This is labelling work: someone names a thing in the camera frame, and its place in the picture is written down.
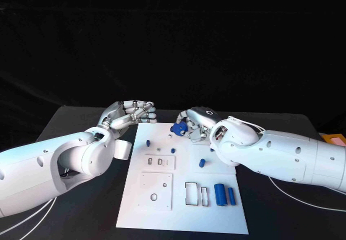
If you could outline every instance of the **peg board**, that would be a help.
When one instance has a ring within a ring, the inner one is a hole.
[[[229,166],[226,171],[219,172],[216,169],[222,164],[213,158],[205,165],[203,171],[196,172],[197,168],[193,164],[199,164],[199,161],[192,157],[203,155],[208,155],[208,159],[215,157],[210,154],[208,141],[193,144],[187,138],[170,132],[172,125],[173,123],[138,124],[115,226],[133,229],[249,234],[235,167]],[[157,168],[144,169],[146,155],[174,156],[174,169],[164,167],[160,171]],[[172,174],[172,204],[167,210],[154,210],[153,207],[141,206],[143,172]],[[186,183],[197,183],[197,206],[186,205]],[[231,205],[229,196],[226,196],[228,205],[216,205],[215,184],[223,184],[225,188],[234,189],[235,206]],[[202,206],[200,187],[208,188],[208,206]]]

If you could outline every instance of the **black table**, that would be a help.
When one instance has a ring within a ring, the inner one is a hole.
[[[104,108],[63,106],[58,109],[37,141],[84,132],[97,125]],[[173,123],[179,110],[157,110],[157,121]],[[290,132],[320,140],[308,118],[300,114],[219,112],[255,123],[268,130]],[[137,126],[121,137],[134,143]],[[102,239],[346,239],[346,212],[336,212],[293,200],[274,187],[268,177],[245,166],[236,167],[236,179],[249,235],[115,228],[130,161],[112,160],[107,172],[58,197],[55,206],[26,240]],[[303,201],[346,209],[346,196],[320,186],[274,180],[278,187]],[[36,210],[0,218],[0,231]],[[48,208],[0,239],[19,239],[39,222]]]

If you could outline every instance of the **blue object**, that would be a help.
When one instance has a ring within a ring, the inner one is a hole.
[[[225,185],[223,184],[215,184],[215,197],[216,197],[216,205],[218,206],[226,206],[228,205],[228,199],[226,199],[226,191],[225,191]]]
[[[182,121],[179,124],[174,123],[173,126],[170,127],[170,131],[177,135],[177,136],[183,136],[180,134],[182,131],[189,131],[189,127],[185,121]]]
[[[202,158],[199,162],[199,167],[202,168],[205,166],[206,160]]]
[[[229,195],[231,205],[234,206],[236,204],[236,200],[235,200],[234,189],[231,187],[228,188],[228,195]]]

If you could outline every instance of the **orange object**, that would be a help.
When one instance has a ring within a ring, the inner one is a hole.
[[[346,146],[346,138],[342,134],[321,135],[321,137],[329,144]]]

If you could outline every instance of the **robotic arm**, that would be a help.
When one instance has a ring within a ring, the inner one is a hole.
[[[153,106],[153,102],[117,101],[97,127],[0,153],[0,218],[32,209],[99,176],[112,158],[128,159],[131,143],[118,138],[130,125],[157,122]],[[61,176],[58,163],[72,170],[68,176]]]
[[[225,164],[242,164],[254,172],[283,181],[346,192],[346,147],[293,133],[264,130],[232,116],[221,119],[208,107],[183,111],[172,130],[177,126],[183,130],[174,133],[192,142],[209,137],[210,148]]]

